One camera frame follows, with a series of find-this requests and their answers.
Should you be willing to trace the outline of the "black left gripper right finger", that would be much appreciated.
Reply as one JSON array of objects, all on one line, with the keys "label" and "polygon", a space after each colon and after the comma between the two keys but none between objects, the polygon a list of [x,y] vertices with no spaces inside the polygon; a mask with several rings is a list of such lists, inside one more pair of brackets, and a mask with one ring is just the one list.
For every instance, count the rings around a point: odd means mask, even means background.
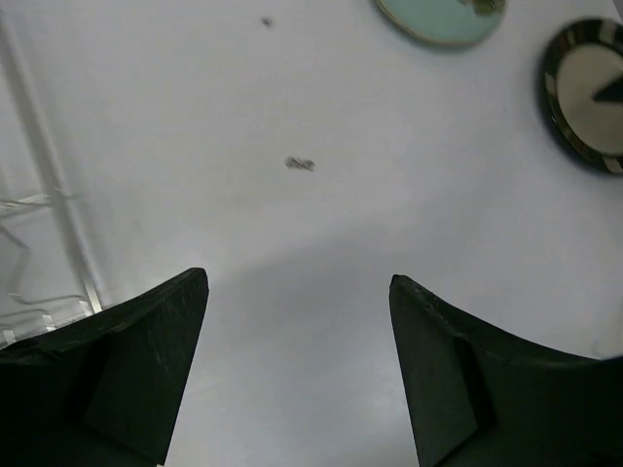
[{"label": "black left gripper right finger", "polygon": [[618,466],[622,361],[512,335],[405,275],[391,324],[422,466]]}]

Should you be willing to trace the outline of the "light green flower plate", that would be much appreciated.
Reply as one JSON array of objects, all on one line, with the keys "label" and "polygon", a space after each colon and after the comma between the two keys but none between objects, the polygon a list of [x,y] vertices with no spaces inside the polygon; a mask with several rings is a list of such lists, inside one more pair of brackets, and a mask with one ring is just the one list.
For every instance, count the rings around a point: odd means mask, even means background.
[{"label": "light green flower plate", "polygon": [[500,25],[504,0],[378,0],[380,12],[400,30],[432,46],[472,47]]}]

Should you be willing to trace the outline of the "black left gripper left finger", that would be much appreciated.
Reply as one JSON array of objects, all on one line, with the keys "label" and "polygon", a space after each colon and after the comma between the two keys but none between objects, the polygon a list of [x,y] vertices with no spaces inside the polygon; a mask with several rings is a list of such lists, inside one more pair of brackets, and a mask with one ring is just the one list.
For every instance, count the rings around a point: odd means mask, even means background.
[{"label": "black left gripper left finger", "polygon": [[1,352],[5,466],[162,466],[208,301],[192,268]]}]

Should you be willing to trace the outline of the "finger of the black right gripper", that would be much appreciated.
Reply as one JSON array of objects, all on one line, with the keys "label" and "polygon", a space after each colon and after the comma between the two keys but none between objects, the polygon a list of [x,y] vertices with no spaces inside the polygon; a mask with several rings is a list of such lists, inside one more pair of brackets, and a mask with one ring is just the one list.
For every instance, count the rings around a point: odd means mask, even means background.
[{"label": "finger of the black right gripper", "polygon": [[592,99],[595,102],[606,102],[613,104],[623,103],[623,75],[613,79],[600,90],[593,94]]}]

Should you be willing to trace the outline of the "brown rimmed cream plate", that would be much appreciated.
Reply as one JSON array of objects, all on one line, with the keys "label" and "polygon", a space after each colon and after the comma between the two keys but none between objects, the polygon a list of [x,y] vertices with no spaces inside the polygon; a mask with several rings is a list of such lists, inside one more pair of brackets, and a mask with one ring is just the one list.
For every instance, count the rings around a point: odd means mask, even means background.
[{"label": "brown rimmed cream plate", "polygon": [[622,174],[622,104],[593,94],[622,75],[622,24],[584,17],[564,24],[546,44],[535,74],[539,114],[573,160]]}]

